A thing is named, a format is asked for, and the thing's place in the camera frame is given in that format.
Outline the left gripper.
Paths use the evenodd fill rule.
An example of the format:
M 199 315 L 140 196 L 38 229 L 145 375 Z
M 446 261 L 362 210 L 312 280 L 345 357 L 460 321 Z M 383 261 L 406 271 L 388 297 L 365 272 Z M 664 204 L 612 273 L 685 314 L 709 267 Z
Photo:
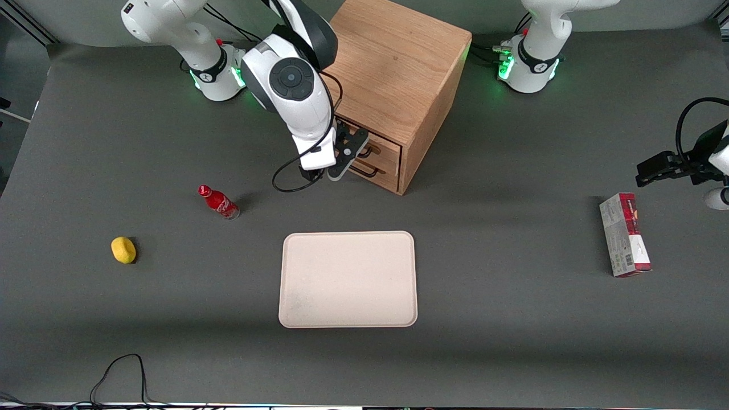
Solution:
M 710 180 L 727 182 L 728 136 L 727 121 L 717 124 L 697 139 L 694 148 L 686 153 L 690 161 L 690 181 L 700 185 Z M 685 176 L 682 161 L 672 151 L 660 151 L 636 166 L 636 186 L 646 187 L 665 179 Z

